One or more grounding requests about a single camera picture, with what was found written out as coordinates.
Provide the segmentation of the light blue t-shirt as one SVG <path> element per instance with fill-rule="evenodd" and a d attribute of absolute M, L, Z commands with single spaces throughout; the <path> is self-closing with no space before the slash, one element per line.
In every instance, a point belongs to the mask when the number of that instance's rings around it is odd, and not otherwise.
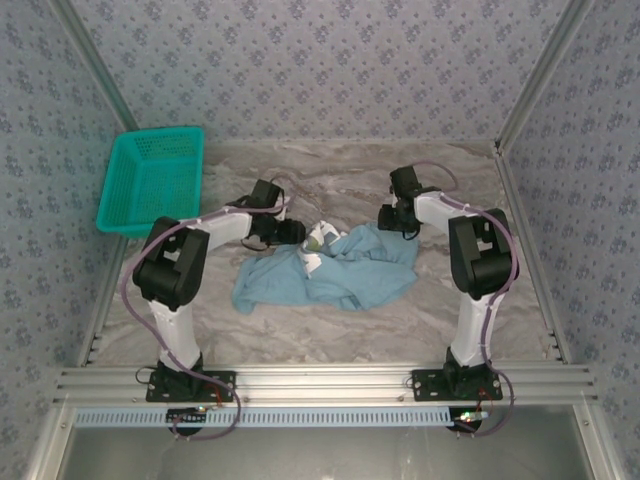
<path fill-rule="evenodd" d="M 243 262 L 232 290 L 233 307 L 330 305 L 366 311 L 396 301 L 417 281 L 418 241 L 374 223 L 342 232 L 320 221 L 299 245 L 281 245 Z"/>

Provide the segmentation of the teal plastic basket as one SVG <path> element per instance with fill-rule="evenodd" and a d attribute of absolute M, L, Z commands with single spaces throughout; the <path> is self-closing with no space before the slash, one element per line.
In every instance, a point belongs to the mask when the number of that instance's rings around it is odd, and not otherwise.
<path fill-rule="evenodd" d="M 195 126 L 118 135 L 107 167 L 97 229 L 127 238 L 145 238 L 159 217 L 197 217 L 204 146 L 204 130 Z"/>

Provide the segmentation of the small black controller board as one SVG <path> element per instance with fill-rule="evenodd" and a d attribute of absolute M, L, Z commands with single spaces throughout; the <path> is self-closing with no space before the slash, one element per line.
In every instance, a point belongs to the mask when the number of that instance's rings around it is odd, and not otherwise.
<path fill-rule="evenodd" d="M 453 431 L 475 433 L 482 425 L 482 422 L 489 418 L 489 413 L 478 408 L 451 408 L 451 419 Z"/>
<path fill-rule="evenodd" d="M 197 425 L 204 424 L 207 410 L 203 407 L 171 408 L 165 414 L 167 425 Z"/>

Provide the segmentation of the grey metal panel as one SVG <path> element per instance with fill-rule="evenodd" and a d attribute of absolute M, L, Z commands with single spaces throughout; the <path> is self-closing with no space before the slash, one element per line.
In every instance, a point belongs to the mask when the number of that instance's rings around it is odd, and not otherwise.
<path fill-rule="evenodd" d="M 53 411 L 26 480 L 630 480 L 601 412 L 520 406 L 465 437 L 406 423 L 316 426 L 303 409 L 261 409 L 212 440 L 174 439 L 152 409 Z"/>

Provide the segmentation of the aluminium mounting rail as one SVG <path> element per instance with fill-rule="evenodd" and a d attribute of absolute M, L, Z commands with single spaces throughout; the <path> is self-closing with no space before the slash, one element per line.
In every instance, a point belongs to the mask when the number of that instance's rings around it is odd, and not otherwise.
<path fill-rule="evenodd" d="M 237 392 L 248 406 L 395 406 L 414 402 L 414 364 L 234 366 Z M 588 367 L 562 362 L 497 365 L 511 380 L 515 404 L 570 405 L 599 400 Z M 143 367 L 64 369 L 53 402 L 73 406 L 139 406 L 151 371 Z"/>

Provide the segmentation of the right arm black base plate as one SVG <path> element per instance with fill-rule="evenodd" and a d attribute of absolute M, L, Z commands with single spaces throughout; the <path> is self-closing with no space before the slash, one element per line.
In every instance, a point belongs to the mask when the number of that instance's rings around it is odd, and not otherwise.
<path fill-rule="evenodd" d="M 499 377 L 480 366 L 460 372 L 419 369 L 411 372 L 412 391 L 418 402 L 502 400 Z"/>

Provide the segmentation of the aluminium table side rail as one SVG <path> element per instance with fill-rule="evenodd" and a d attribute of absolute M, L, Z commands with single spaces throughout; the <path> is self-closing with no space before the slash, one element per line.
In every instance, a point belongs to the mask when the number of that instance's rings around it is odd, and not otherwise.
<path fill-rule="evenodd" d="M 545 329 L 549 333 L 549 337 L 553 339 L 551 347 L 555 351 L 554 359 L 563 364 L 571 364 L 573 359 L 569 345 L 564 336 L 562 323 L 544 275 L 544 268 L 536 249 L 533 232 L 517 189 L 515 177 L 499 143 L 495 146 L 495 163 L 513 216 L 515 229 L 520 239 L 520 245 L 537 296 L 541 315 L 544 319 Z"/>
<path fill-rule="evenodd" d="M 114 237 L 106 270 L 99 284 L 95 305 L 89 316 L 87 329 L 79 350 L 77 367 L 85 367 L 90 360 L 92 345 L 96 336 L 101 332 L 104 321 L 114 296 L 116 284 L 122 268 L 128 240 L 120 235 Z"/>

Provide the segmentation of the aluminium frame post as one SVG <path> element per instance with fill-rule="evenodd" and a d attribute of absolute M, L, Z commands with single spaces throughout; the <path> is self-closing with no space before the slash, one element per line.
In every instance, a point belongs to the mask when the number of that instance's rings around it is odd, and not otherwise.
<path fill-rule="evenodd" d="M 135 116 L 71 0 L 48 2 L 119 125 L 125 131 L 138 130 Z"/>
<path fill-rule="evenodd" d="M 517 139 L 595 0 L 567 0 L 494 144 L 504 155 Z"/>

